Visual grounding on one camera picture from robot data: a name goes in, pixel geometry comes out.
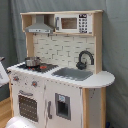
white cabinet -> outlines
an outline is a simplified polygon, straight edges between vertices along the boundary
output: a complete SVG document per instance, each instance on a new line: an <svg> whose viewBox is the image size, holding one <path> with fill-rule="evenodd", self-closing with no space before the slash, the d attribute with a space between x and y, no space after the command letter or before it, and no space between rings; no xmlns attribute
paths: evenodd
<svg viewBox="0 0 128 128"><path fill-rule="evenodd" d="M47 81L45 101L45 128L83 128L81 89Z"/></svg>

oven door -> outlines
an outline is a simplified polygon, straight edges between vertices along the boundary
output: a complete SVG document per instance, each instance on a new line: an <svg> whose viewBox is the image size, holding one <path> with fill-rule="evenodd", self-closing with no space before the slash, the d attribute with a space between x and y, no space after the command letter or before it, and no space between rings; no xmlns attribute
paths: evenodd
<svg viewBox="0 0 128 128"><path fill-rule="evenodd" d="M14 116L27 118L36 127L44 126L43 93L12 85Z"/></svg>
<svg viewBox="0 0 128 128"><path fill-rule="evenodd" d="M78 14L55 14L56 32L79 33Z"/></svg>

stove top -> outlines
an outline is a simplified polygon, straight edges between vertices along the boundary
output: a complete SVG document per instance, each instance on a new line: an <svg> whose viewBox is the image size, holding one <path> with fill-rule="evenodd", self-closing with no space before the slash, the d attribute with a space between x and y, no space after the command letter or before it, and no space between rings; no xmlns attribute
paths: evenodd
<svg viewBox="0 0 128 128"><path fill-rule="evenodd" d="M25 69L25 70L30 70L34 72L41 72L45 73L53 68L58 67L58 65L53 65L53 64L46 64L46 63L41 63L39 66L36 67L28 67L26 64L22 64L20 66L17 66L17 68Z"/></svg>

shelf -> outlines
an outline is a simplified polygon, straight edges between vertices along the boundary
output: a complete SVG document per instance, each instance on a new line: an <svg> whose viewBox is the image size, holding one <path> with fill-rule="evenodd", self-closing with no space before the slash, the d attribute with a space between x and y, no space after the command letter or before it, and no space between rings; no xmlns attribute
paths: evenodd
<svg viewBox="0 0 128 128"><path fill-rule="evenodd" d="M103 10L92 10L92 11L61 11L61 12L27 12L20 13L21 15L36 15L36 14L83 14L83 13L99 13Z"/></svg>
<svg viewBox="0 0 128 128"><path fill-rule="evenodd" d="M53 32L53 34L58 34L58 35L93 36L92 34L88 34L88 33L61 33L61 32Z"/></svg>

microwave window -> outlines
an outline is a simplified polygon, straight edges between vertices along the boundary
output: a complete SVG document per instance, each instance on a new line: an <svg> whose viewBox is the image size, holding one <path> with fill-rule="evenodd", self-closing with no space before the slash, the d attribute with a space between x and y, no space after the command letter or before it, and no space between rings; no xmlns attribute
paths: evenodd
<svg viewBox="0 0 128 128"><path fill-rule="evenodd" d="M77 18L61 18L62 29L77 29Z"/></svg>

